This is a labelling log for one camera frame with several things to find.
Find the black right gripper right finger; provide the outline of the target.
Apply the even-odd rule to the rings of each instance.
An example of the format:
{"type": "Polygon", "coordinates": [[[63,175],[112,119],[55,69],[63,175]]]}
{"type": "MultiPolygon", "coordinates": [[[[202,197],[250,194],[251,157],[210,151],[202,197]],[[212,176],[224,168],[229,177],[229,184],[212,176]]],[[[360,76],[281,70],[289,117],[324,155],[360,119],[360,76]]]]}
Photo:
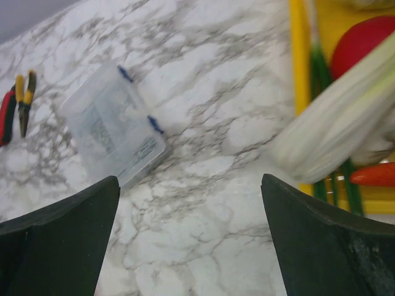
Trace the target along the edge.
{"type": "Polygon", "coordinates": [[[349,213],[270,174],[261,191],[288,295],[394,295],[394,225],[349,213]]]}

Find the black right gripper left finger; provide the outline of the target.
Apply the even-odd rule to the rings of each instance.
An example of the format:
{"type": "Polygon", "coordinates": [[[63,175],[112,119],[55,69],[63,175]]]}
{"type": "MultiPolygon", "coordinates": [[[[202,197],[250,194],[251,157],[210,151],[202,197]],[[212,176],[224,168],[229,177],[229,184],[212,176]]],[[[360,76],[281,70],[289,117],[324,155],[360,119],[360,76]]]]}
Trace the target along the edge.
{"type": "Polygon", "coordinates": [[[94,295],[120,199],[115,176],[1,223],[1,295],[94,295]]]}

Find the green onion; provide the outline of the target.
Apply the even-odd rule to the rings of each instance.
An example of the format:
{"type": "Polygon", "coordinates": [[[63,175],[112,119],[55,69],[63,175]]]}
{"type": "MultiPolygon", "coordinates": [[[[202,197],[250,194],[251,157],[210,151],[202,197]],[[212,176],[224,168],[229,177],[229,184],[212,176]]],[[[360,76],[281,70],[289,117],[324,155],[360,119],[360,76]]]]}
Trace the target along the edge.
{"type": "MultiPolygon", "coordinates": [[[[321,92],[329,87],[333,82],[333,79],[326,63],[320,42],[315,2],[306,1],[304,6],[310,30],[310,93],[311,99],[314,100],[321,92]]],[[[354,166],[350,159],[347,159],[341,165],[341,172],[344,175],[346,194],[351,212],[359,216],[364,216],[365,212],[362,205],[360,189],[357,185],[352,184],[349,181],[351,173],[354,172],[354,166]]]]}

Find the pale green celery stalk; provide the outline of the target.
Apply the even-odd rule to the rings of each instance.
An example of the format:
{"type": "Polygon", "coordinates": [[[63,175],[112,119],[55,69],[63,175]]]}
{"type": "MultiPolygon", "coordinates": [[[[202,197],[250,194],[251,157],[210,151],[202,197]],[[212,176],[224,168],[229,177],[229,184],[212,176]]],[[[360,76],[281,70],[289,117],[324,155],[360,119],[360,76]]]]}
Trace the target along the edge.
{"type": "Polygon", "coordinates": [[[394,35],[326,88],[273,141],[274,162],[312,184],[335,171],[394,106],[394,35]]]}

